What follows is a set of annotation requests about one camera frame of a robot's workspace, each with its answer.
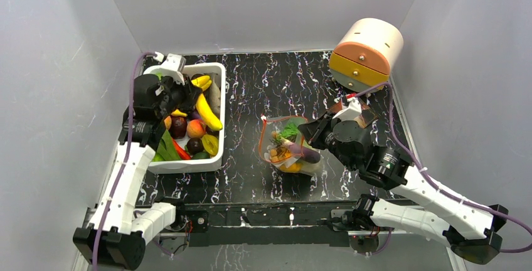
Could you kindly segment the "brown longan bunch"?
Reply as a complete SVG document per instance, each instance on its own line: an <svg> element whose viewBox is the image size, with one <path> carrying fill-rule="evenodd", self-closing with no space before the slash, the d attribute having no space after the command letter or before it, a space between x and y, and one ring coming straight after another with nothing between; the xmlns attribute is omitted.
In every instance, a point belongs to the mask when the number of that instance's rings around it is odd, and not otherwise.
<svg viewBox="0 0 532 271"><path fill-rule="evenodd" d="M291 152L285 145L285 138L277 131L271 133L270 142L272 143L269 149L270 162L282 163L292 157Z"/></svg>

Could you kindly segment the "single yellow banana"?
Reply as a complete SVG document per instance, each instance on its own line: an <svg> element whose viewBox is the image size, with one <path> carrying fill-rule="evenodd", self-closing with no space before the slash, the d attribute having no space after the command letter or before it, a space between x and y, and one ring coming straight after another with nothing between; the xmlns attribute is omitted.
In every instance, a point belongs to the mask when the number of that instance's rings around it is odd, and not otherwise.
<svg viewBox="0 0 532 271"><path fill-rule="evenodd" d="M222 121L213 113L203 93L201 93L198 96L195 107L200 117L203 119L203 122L211 130L214 130L214 131L222 130L223 128Z"/></svg>

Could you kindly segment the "red peach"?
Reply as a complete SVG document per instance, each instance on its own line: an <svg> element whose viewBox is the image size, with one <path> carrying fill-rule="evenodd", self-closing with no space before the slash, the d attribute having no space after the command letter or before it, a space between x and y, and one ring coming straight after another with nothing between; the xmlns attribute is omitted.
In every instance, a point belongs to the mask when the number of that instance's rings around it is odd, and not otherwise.
<svg viewBox="0 0 532 271"><path fill-rule="evenodd" d="M201 138L206 134L206 124L200 119L190 120L186 129L189 138Z"/></svg>

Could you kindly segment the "orange bell pepper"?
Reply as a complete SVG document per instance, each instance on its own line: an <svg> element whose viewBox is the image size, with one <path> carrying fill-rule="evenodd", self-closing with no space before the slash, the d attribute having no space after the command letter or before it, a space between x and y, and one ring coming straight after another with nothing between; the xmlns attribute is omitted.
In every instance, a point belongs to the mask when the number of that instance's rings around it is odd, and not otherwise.
<svg viewBox="0 0 532 271"><path fill-rule="evenodd" d="M286 166L285 164L283 164L283 165L280 165L278 169L282 171L283 173L291 173L291 174L296 173L297 174L302 171L302 164L299 162L295 162L291 164L290 166Z"/></svg>

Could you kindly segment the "green lettuce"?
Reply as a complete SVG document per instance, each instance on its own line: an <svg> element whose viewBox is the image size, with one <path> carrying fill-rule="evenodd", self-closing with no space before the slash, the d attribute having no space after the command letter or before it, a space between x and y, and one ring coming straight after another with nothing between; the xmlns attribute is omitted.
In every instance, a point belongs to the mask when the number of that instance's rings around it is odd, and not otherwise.
<svg viewBox="0 0 532 271"><path fill-rule="evenodd" d="M297 136L299 135L299 130L297 128L297 125L293 122L289 122L279 133L279 137L282 137L284 139L287 139L291 142L295 142L297 139Z"/></svg>

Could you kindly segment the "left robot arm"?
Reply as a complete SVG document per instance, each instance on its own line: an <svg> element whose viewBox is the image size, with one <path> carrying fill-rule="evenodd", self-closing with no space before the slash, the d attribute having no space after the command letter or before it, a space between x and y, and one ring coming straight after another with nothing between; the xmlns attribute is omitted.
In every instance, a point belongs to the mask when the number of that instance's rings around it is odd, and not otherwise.
<svg viewBox="0 0 532 271"><path fill-rule="evenodd" d="M188 77L144 74L130 81L110 179L88 224L73 234L73 243L93 270L136 270L160 232L186 226L180 200L163 197L143 210L136 209L136 201L166 131L164 120L176 109L190 108L201 92Z"/></svg>

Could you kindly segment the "clear zip top bag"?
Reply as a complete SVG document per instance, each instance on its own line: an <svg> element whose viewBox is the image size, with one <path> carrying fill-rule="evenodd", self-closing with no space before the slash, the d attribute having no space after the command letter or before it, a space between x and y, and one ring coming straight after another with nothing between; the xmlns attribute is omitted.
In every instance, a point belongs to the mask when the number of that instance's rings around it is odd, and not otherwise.
<svg viewBox="0 0 532 271"><path fill-rule="evenodd" d="M305 141L298 126L306 124L302 116L261 116L259 157L283 173L315 176L322 172L322 156Z"/></svg>

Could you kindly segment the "purple eggplant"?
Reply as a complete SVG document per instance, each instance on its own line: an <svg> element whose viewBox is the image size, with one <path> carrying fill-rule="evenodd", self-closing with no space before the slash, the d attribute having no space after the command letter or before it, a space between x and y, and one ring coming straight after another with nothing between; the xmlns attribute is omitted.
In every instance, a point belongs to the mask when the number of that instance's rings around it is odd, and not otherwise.
<svg viewBox="0 0 532 271"><path fill-rule="evenodd" d="M298 157L302 159L305 162L308 162L310 164L316 164L321 161L321 155L308 147L302 146L300 144L296 144L295 142L291 142L289 140L284 140L282 142L282 145L295 157Z"/></svg>

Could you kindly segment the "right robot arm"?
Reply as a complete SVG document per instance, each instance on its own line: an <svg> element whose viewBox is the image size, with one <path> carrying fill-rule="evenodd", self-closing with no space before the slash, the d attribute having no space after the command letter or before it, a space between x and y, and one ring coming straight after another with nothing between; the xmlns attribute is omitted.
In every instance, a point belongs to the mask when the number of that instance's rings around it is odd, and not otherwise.
<svg viewBox="0 0 532 271"><path fill-rule="evenodd" d="M421 210L395 205L370 194L362 194L351 211L333 210L328 226L338 231L394 228L435 240L457 256L485 265L501 253L503 239L498 231L505 225L501 205L483 209L457 201L428 183L409 157L394 149L373 144L369 130L354 120L340 120L326 113L320 119L298 126L313 148L329 151L345 168L377 188L402 195Z"/></svg>

